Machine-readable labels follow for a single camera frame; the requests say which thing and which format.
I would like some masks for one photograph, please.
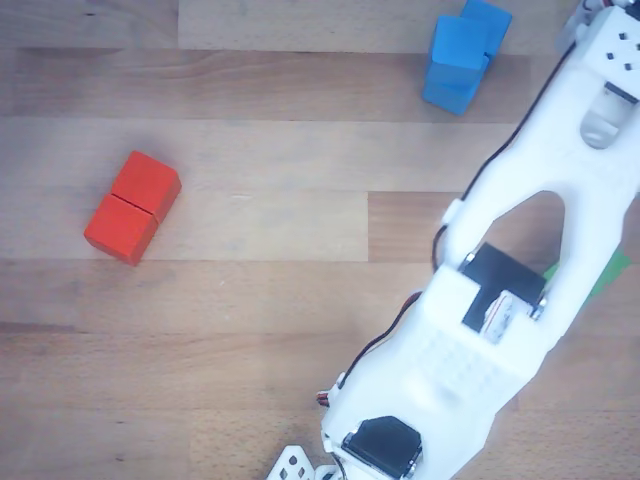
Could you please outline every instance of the green object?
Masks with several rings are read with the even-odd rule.
[[[600,278],[593,286],[593,289],[587,297],[587,300],[602,292],[607,285],[612,284],[613,281],[618,278],[629,265],[631,265],[631,259],[618,248],[611,256],[611,260],[609,260],[609,263],[607,263],[607,266],[602,272],[602,275],[600,275]],[[558,264],[555,264],[553,267],[549,268],[549,270],[544,272],[542,276],[548,282],[549,280],[551,280],[551,277],[553,277],[553,274],[556,273],[557,269]]]

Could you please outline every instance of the cube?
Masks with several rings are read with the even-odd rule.
[[[494,7],[483,0],[467,0],[460,17],[484,22],[489,27],[485,53],[489,55],[489,58],[493,59],[498,54],[500,44],[507,34],[513,16],[509,12]]]
[[[489,58],[484,57],[484,61],[481,68],[481,73],[476,82],[470,86],[455,86],[444,85],[436,82],[427,82],[422,92],[422,97],[430,103],[433,103],[440,108],[455,113],[456,115],[462,115],[466,110],[473,96],[475,95],[482,75],[489,66]]]
[[[129,265],[137,265],[158,229],[149,212],[114,196],[100,203],[84,231],[87,241]]]
[[[111,193],[152,214],[162,223],[182,185],[171,167],[133,152],[111,187]]]
[[[484,22],[442,15],[431,45],[427,83],[471,87],[482,76],[489,38]]]

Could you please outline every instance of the cable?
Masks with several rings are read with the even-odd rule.
[[[493,154],[487,158],[485,160],[485,162],[480,166],[480,168],[478,169],[478,171],[476,172],[476,174],[474,175],[473,179],[471,180],[471,182],[469,183],[469,186],[467,187],[467,189],[464,191],[464,193],[462,194],[462,196],[460,197],[460,200],[462,200],[463,202],[467,199],[467,196],[469,195],[469,192],[471,192],[471,189],[473,188],[473,186],[476,184],[476,182],[478,181],[478,179],[480,178],[480,176],[482,175],[482,173],[485,171],[485,169],[489,166],[489,164],[491,162],[493,162],[502,152],[504,152],[507,147],[509,147],[511,145],[511,143],[513,143],[513,141],[515,140],[515,138],[518,136],[518,134],[520,133],[520,131],[522,130],[522,127],[524,127],[525,123],[527,123],[527,121],[529,120],[529,117],[531,116],[531,114],[533,113],[533,111],[535,110],[535,108],[538,106],[538,103],[540,102],[540,99],[542,98],[542,96],[545,94],[545,92],[547,91],[547,89],[549,88],[549,85],[551,85],[551,82],[553,81],[553,79],[555,78],[555,76],[558,74],[558,71],[560,70],[560,68],[562,67],[562,65],[564,65],[564,62],[567,60],[567,58],[569,57],[569,55],[571,54],[571,52],[573,52],[573,50],[575,49],[576,44],[573,43],[569,49],[564,53],[564,55],[562,55],[562,58],[558,61],[558,63],[556,64],[556,66],[554,67],[554,69],[551,71],[551,74],[549,75],[549,77],[547,78],[547,80],[544,82],[544,85],[542,85],[542,88],[540,89],[540,91],[538,92],[538,95],[536,96],[535,100],[533,101],[533,103],[531,104],[531,106],[529,107],[529,109],[527,110],[527,112],[524,114],[524,117],[522,117],[522,120],[520,120],[520,123],[518,124],[518,126],[516,127],[516,129],[513,131],[513,133],[509,136],[509,138],[507,139],[506,142],[504,142],[500,148],[498,148],[498,150],[496,150],[495,152],[493,152]],[[438,243],[440,242],[440,239],[442,238],[442,236],[444,235],[444,233],[447,230],[447,226],[444,225],[442,227],[440,227],[440,229],[437,231],[437,233],[435,234],[435,236],[433,237],[433,244],[431,246],[431,265],[433,267],[433,271],[435,272],[438,267],[440,266],[438,264]]]
[[[378,335],[376,338],[374,338],[369,343],[367,343],[367,345],[362,349],[362,351],[358,354],[358,356],[351,363],[351,366],[349,367],[347,372],[344,374],[344,377],[342,377],[342,381],[338,385],[338,388],[341,389],[342,387],[344,387],[344,383],[347,381],[347,378],[349,377],[349,375],[351,375],[351,372],[353,371],[353,369],[355,368],[357,363],[360,361],[360,359],[362,357],[364,357],[367,354],[367,352],[369,350],[371,350],[371,348],[374,347],[377,343],[381,342],[382,340],[384,340],[385,338],[387,338],[389,336],[389,334],[396,328],[398,323],[400,323],[400,320],[402,319],[402,317],[404,316],[406,311],[409,309],[409,307],[411,305],[413,305],[416,302],[416,300],[418,300],[418,298],[420,298],[421,294],[422,294],[422,292],[416,292],[413,295],[411,295],[407,299],[407,301],[404,302],[404,305],[402,305],[402,308],[400,309],[400,313],[398,313],[398,316],[395,318],[395,320],[389,326],[389,328],[387,328],[387,330],[384,333]]]
[[[447,231],[447,226],[441,226],[436,235],[433,237],[433,243],[431,244],[431,267],[433,268],[433,273],[436,273],[438,269],[438,243],[440,243],[440,237],[444,235],[444,232]]]
[[[331,456],[333,457],[333,461],[336,462],[336,465],[340,469],[340,473],[342,474],[342,480],[347,480],[347,472],[344,471],[344,466],[342,465],[342,462],[340,461],[340,459],[335,453],[331,452]]]

